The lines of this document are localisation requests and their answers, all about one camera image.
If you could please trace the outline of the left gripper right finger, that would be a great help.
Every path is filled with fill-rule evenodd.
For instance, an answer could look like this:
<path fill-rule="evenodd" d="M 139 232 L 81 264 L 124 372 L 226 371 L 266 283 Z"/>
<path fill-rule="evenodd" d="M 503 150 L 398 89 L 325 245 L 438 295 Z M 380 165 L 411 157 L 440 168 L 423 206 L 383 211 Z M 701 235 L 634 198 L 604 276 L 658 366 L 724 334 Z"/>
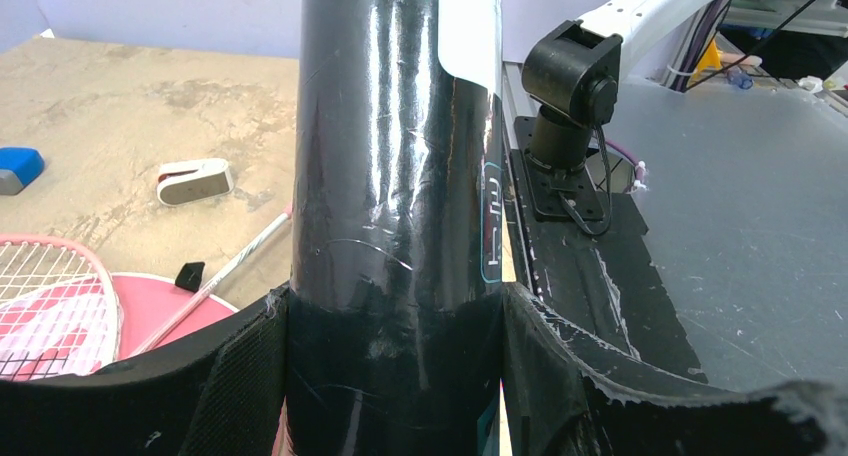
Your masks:
<path fill-rule="evenodd" d="M 504 398 L 517 455 L 843 455 L 847 392 L 725 391 L 638 360 L 504 287 Z"/>

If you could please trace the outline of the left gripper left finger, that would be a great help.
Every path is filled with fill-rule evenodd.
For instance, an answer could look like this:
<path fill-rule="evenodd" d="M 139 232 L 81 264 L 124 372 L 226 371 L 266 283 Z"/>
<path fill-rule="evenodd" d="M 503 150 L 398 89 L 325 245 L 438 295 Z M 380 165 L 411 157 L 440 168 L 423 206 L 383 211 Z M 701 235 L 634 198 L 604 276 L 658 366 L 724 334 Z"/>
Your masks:
<path fill-rule="evenodd" d="M 289 286 L 89 376 L 1 384 L 4 455 L 269 455 Z"/>

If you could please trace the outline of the pink badminton racket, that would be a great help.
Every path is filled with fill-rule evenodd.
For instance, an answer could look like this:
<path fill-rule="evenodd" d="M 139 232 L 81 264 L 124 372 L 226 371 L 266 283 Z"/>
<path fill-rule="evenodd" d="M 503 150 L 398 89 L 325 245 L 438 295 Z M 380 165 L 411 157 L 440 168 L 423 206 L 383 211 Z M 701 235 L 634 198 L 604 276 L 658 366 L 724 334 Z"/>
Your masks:
<path fill-rule="evenodd" d="M 112 277 L 64 238 L 1 235 L 1 378 L 86 376 L 117 361 L 123 314 Z"/>
<path fill-rule="evenodd" d="M 257 234 L 238 254 L 233 256 L 210 280 L 208 280 L 170 319 L 160 325 L 130 354 L 138 356 L 162 342 L 180 323 L 203 303 L 233 271 L 254 254 L 278 229 L 290 220 L 293 202 L 290 201 L 282 213 Z"/>

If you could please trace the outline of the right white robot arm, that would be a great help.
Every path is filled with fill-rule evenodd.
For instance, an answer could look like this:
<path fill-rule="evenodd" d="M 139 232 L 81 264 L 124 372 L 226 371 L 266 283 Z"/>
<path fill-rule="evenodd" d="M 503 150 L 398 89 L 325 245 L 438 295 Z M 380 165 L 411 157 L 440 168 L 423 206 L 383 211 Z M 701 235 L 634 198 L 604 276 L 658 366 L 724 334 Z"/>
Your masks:
<path fill-rule="evenodd" d="M 713 1 L 610 0 L 533 46 L 521 83 L 540 105 L 523 151 L 536 219 L 572 221 L 591 235 L 607 231 L 612 204 L 600 201 L 585 168 L 589 145 L 597 141 L 602 160 L 609 159 L 603 127 L 612 120 L 621 78 Z"/>

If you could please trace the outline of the black shuttlecock tube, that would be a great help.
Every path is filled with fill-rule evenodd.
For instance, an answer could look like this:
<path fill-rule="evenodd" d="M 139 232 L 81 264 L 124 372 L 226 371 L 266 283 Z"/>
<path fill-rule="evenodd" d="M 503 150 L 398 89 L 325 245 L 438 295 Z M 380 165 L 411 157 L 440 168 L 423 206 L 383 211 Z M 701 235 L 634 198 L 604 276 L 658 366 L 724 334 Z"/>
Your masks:
<path fill-rule="evenodd" d="M 494 455 L 501 0 L 302 0 L 295 455 Z"/>

